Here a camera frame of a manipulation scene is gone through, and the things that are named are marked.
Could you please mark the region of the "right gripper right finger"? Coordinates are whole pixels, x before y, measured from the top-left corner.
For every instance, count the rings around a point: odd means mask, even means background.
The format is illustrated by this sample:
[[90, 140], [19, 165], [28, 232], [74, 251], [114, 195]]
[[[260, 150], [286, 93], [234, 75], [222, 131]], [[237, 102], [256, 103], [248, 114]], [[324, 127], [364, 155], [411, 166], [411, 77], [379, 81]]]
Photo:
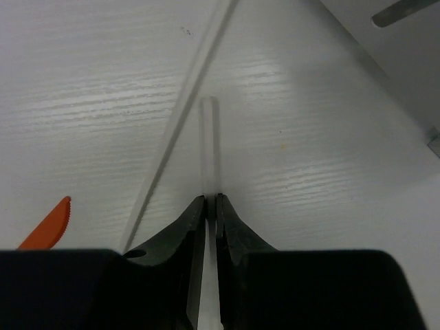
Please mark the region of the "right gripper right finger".
[[406, 277], [379, 250], [280, 251], [216, 199], [225, 329], [425, 329]]

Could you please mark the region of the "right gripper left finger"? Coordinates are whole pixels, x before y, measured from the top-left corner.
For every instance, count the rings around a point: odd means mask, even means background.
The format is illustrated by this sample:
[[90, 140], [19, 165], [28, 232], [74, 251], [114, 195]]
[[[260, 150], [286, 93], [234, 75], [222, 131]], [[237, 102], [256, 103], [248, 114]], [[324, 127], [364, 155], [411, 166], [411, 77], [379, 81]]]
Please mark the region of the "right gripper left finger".
[[113, 250], [1, 252], [2, 329], [194, 329], [205, 241], [196, 197], [156, 235]]

